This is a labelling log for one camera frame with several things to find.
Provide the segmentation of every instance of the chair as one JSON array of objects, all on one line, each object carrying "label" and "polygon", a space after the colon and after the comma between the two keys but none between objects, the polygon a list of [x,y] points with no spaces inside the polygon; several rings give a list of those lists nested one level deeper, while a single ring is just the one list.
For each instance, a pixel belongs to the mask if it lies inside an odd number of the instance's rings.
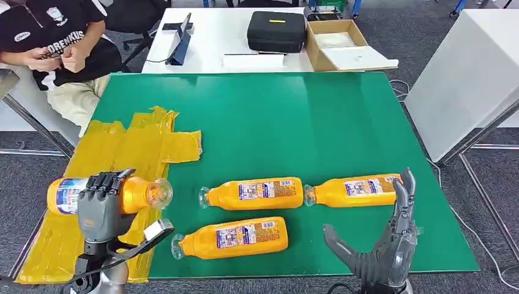
[{"label": "chair", "polygon": [[149,31],[162,18],[166,8],[171,7],[171,0],[113,0],[105,6],[108,14],[106,29],[116,32],[141,34],[143,37],[123,41],[123,48],[129,50],[129,44],[137,44],[132,54],[122,62],[125,72],[130,72],[128,62],[141,53],[146,47],[151,48],[153,33]]}]

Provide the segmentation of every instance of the bottle label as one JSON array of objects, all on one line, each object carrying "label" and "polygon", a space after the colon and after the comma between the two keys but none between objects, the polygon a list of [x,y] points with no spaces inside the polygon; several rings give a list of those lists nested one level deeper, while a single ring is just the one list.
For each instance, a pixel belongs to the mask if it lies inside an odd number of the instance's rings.
[{"label": "bottle label", "polygon": [[63,214],[78,213],[78,196],[88,179],[64,179],[56,189],[56,207]]},{"label": "bottle label", "polygon": [[366,197],[370,196],[369,194],[394,192],[392,185],[394,178],[394,176],[387,176],[361,181],[347,181],[344,182],[344,186],[349,197]]},{"label": "bottle label", "polygon": [[238,185],[240,200],[293,196],[296,183],[292,180],[246,183]]},{"label": "bottle label", "polygon": [[221,228],[216,231],[216,246],[219,249],[243,246],[280,238],[278,223],[274,220],[256,224]]}]

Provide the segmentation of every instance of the robotic hand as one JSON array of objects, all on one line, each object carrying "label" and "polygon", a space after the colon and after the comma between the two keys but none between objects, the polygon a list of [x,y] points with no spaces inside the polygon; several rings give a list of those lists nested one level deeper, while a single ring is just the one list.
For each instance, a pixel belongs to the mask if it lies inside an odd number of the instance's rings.
[{"label": "robotic hand", "polygon": [[135,169],[103,172],[91,176],[78,197],[78,221],[84,236],[84,253],[76,260],[71,293],[122,293],[128,278],[124,263],[147,252],[174,231],[167,219],[159,219],[144,230],[139,245],[123,243],[136,214],[121,213],[119,190]]},{"label": "robotic hand", "polygon": [[416,182],[409,168],[400,173],[403,184],[393,179],[397,197],[391,220],[371,252],[357,252],[339,238],[333,226],[323,226],[324,241],[330,249],[362,279],[361,294],[413,293],[407,280],[417,244],[413,220]]}]

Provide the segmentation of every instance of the plastic bottle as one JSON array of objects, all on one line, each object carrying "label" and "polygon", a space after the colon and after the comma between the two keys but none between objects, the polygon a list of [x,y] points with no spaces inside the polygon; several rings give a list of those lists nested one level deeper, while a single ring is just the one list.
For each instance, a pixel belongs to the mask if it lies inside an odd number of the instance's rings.
[{"label": "plastic bottle", "polygon": [[303,204],[303,185],[299,178],[230,181],[220,187],[202,187],[200,207],[219,206],[225,210],[296,208]]},{"label": "plastic bottle", "polygon": [[312,206],[317,203],[330,207],[392,205],[396,198],[393,178],[400,179],[400,175],[357,176],[330,179],[315,187],[305,185],[305,204]]},{"label": "plastic bottle", "polygon": [[207,225],[186,236],[177,234],[171,242],[171,253],[175,259],[185,255],[215,259],[271,253],[287,247],[285,220],[274,216]]},{"label": "plastic bottle", "polygon": [[[61,178],[54,181],[47,190],[48,209],[57,214],[76,214],[79,193],[87,182],[87,178]],[[137,213],[147,206],[164,209],[173,196],[173,189],[166,179],[149,182],[137,176],[126,179],[119,191],[121,212],[124,214]]]}]

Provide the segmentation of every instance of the green table mat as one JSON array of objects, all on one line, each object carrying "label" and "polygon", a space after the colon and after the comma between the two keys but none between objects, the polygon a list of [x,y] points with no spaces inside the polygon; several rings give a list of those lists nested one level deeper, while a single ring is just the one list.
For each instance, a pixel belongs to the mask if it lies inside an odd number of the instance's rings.
[{"label": "green table mat", "polygon": [[398,173],[405,167],[416,177],[414,214],[423,231],[411,271],[479,270],[383,73],[113,75],[93,118],[122,121],[127,127],[134,112],[155,105],[180,112],[175,131],[202,131],[201,159],[170,165],[174,196],[162,215],[176,232],[283,216],[289,245],[273,254],[175,260],[170,237],[155,248],[150,278],[350,274],[326,247],[323,224],[334,225],[354,248],[369,251],[391,206],[202,210],[198,190],[278,176],[297,176],[314,186],[332,178]]}]

